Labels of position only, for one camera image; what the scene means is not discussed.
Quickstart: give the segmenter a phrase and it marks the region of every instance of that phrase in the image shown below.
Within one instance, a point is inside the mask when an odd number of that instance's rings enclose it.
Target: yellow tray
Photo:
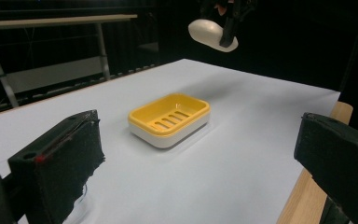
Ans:
[[[155,147],[170,147],[209,120],[209,104],[200,99],[173,93],[132,110],[131,132]]]

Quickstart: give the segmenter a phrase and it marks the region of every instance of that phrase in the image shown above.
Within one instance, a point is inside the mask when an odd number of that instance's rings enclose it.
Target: white oval object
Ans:
[[[235,36],[228,48],[219,45],[223,35],[223,28],[214,21],[204,19],[192,21],[188,25],[188,32],[195,41],[223,52],[230,52],[238,46],[238,40]]]

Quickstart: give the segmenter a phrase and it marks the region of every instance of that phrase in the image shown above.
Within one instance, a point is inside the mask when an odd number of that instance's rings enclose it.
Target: wooden strip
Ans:
[[[34,19],[34,20],[18,20],[18,21],[0,21],[0,29],[14,29],[24,27],[38,26],[54,26],[54,25],[74,25],[86,23],[102,23],[110,21],[128,21],[137,18],[137,15],[104,15],[104,16],[88,16],[88,17],[68,17],[68,18],[52,18],[52,19]]]
[[[353,107],[337,102],[330,117],[349,124]],[[319,224],[326,194],[304,168],[277,221],[278,224]]]

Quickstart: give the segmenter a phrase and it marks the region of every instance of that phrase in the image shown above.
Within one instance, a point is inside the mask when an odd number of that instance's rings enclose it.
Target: soap dish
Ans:
[[[205,101],[172,93],[132,110],[128,122],[132,133],[155,147],[165,148],[207,123],[210,111]]]

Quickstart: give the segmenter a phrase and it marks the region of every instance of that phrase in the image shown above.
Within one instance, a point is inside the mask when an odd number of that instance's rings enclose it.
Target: white tabletop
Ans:
[[[172,92],[207,101],[211,118],[157,149],[130,133],[127,116]],[[181,60],[1,113],[0,161],[97,109],[106,162],[88,181],[81,223],[275,223],[302,169],[293,157],[301,116],[328,116],[338,96]]]

